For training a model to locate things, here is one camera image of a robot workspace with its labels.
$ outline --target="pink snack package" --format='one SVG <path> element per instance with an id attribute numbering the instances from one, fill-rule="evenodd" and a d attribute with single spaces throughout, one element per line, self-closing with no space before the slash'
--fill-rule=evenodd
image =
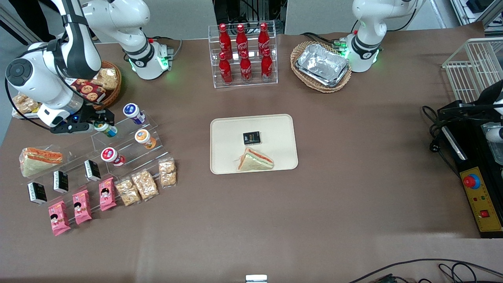
<path id="1" fill-rule="evenodd" d="M 60 201 L 50 206 L 49 215 L 51 217 L 52 233 L 55 236 L 70 229 L 68 217 L 66 216 L 66 205 L 64 204 L 64 201 Z"/>
<path id="2" fill-rule="evenodd" d="M 100 208 L 101 211 L 111 209 L 115 204 L 114 177 L 103 180 L 100 183 Z"/>
<path id="3" fill-rule="evenodd" d="M 75 212 L 75 222 L 78 225 L 86 220 L 93 219 L 91 217 L 88 190 L 83 190 L 73 195 L 73 209 Z"/>

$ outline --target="coca-cola bottle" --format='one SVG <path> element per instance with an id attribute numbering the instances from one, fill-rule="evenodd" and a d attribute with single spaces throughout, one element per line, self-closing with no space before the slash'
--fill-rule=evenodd
<path id="1" fill-rule="evenodd" d="M 236 36 L 236 45 L 237 45 L 237 54 L 239 54 L 239 58 L 243 58 L 243 54 L 246 53 L 246 57 L 248 58 L 248 39 L 244 34 L 244 25 L 237 25 L 237 36 Z"/>
<path id="2" fill-rule="evenodd" d="M 273 60 L 271 59 L 271 50 L 264 49 L 262 58 L 262 81 L 268 83 L 273 78 Z"/>
<path id="3" fill-rule="evenodd" d="M 229 34 L 227 33 L 227 27 L 225 24 L 220 24 L 218 27 L 220 30 L 220 49 L 222 49 L 222 52 L 225 53 L 225 58 L 227 60 L 232 59 L 232 46 L 230 45 L 230 37 Z"/>
<path id="4" fill-rule="evenodd" d="M 241 62 L 239 63 L 239 66 L 241 67 L 241 80 L 244 84 L 249 84 L 252 82 L 252 63 L 250 62 L 250 59 L 248 59 L 248 51 L 243 52 L 241 54 Z"/>
<path id="5" fill-rule="evenodd" d="M 259 58 L 262 59 L 265 49 L 269 49 L 269 34 L 267 33 L 267 23 L 260 24 L 259 34 Z"/>
<path id="6" fill-rule="evenodd" d="M 230 64 L 227 61 L 225 52 L 220 52 L 220 63 L 218 66 L 220 67 L 220 74 L 222 75 L 223 84 L 228 86 L 232 84 L 232 73 L 230 71 Z"/>

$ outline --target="control panel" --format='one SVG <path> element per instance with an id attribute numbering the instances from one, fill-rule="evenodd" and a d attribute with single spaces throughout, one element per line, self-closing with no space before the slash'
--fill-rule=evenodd
<path id="1" fill-rule="evenodd" d="M 470 202 L 473 215 L 481 232 L 502 231 L 491 198 L 478 167 L 459 173 L 463 181 L 466 196 Z"/>

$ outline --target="clear acrylic shelf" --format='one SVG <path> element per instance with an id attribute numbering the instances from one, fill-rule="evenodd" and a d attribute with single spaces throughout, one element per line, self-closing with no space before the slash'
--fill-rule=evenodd
<path id="1" fill-rule="evenodd" d="M 157 183 L 157 187 L 161 188 L 160 182 L 158 181 L 157 161 L 162 157 L 167 157 L 168 152 L 162 145 L 159 135 L 157 134 L 157 124 L 147 114 L 145 114 L 145 117 L 146 120 L 141 125 L 135 124 L 129 118 L 116 123 L 115 126 L 118 132 L 117 135 L 112 138 L 105 136 L 101 132 L 97 132 L 64 149 L 55 147 L 48 148 L 48 150 L 52 149 L 63 153 L 63 163 L 35 175 L 33 178 L 30 178 L 28 182 L 23 184 L 25 189 L 27 184 L 31 182 L 42 184 L 45 187 L 47 202 L 39 205 L 45 209 L 43 213 L 48 213 L 47 209 L 49 206 L 63 200 L 66 204 L 68 220 L 71 225 L 74 225 L 75 218 L 72 196 L 87 189 L 94 219 L 95 211 L 96 213 L 100 211 L 100 195 L 98 193 L 99 183 L 110 177 L 113 177 L 115 182 L 143 169 L 146 169 L 153 176 Z M 156 145 L 153 149 L 146 149 L 134 139 L 136 131 L 141 128 L 148 130 L 151 136 L 155 138 Z M 106 147 L 115 148 L 119 154 L 122 154 L 126 158 L 126 163 L 122 166 L 115 167 L 110 163 L 104 162 L 100 155 L 101 151 Z M 84 167 L 84 161 L 86 160 L 92 160 L 98 164 L 101 175 L 100 181 L 91 181 L 86 178 L 86 170 Z M 53 172 L 57 170 L 68 174 L 69 190 L 65 194 L 53 190 Z M 117 192 L 115 199 L 117 205 L 122 203 L 121 197 Z"/>
<path id="2" fill-rule="evenodd" d="M 260 23 L 267 23 L 268 34 L 269 34 L 269 46 L 271 49 L 271 59 L 273 60 L 273 77 L 270 82 L 262 81 L 262 61 L 259 58 L 259 34 L 260 34 Z M 252 65 L 251 76 L 252 81 L 248 84 L 244 84 L 241 81 L 241 69 L 239 67 L 239 57 L 237 54 L 236 47 L 236 36 L 237 36 L 237 24 L 227 24 L 227 32 L 230 36 L 231 46 L 232 46 L 232 56 L 233 59 L 229 61 L 230 69 L 232 73 L 232 84 L 226 86 L 222 81 L 222 76 L 220 75 L 220 68 L 218 64 L 220 63 L 220 58 L 218 54 L 221 52 L 220 49 L 220 31 L 218 26 L 208 27 L 208 42 L 210 46 L 210 61 L 211 68 L 213 71 L 213 86 L 215 88 L 224 87 L 237 87 L 237 86 L 250 86 L 250 85 L 266 85 L 266 84 L 277 84 L 278 83 L 278 53 L 277 53 L 277 40 L 276 40 L 276 26 L 274 21 L 261 21 L 261 22 L 249 22 L 243 23 L 248 38 L 248 55 Z"/>

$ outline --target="sandwich wedge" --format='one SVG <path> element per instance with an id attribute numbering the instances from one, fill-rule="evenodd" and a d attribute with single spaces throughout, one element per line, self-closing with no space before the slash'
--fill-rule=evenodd
<path id="1" fill-rule="evenodd" d="M 246 148 L 237 168 L 239 171 L 269 170 L 274 167 L 274 161 L 266 155 Z"/>
<path id="2" fill-rule="evenodd" d="M 36 148 L 25 148 L 19 157 L 21 173 L 24 177 L 37 174 L 53 166 L 60 164 L 63 154 Z"/>

